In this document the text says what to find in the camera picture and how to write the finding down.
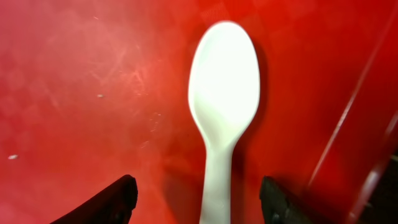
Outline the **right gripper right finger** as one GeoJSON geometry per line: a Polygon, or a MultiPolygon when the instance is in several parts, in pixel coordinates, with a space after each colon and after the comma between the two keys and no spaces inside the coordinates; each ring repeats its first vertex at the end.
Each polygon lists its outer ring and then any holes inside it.
{"type": "Polygon", "coordinates": [[[272,177],[262,178],[259,199],[265,224],[313,223],[272,177]]]}

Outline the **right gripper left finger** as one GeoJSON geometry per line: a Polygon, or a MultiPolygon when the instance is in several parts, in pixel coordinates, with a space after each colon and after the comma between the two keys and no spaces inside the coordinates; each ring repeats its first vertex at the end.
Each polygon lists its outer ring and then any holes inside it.
{"type": "Polygon", "coordinates": [[[124,175],[52,224],[128,224],[138,198],[137,182],[124,175]]]}

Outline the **white plastic spoon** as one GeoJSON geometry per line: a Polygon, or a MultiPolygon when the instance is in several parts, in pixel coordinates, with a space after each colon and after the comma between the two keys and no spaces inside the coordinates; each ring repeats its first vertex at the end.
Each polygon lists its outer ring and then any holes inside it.
{"type": "Polygon", "coordinates": [[[257,112],[260,92],[248,33],[232,21],[213,24],[195,51],[188,84],[188,105],[206,150],[200,223],[231,221],[233,151],[257,112]]]}

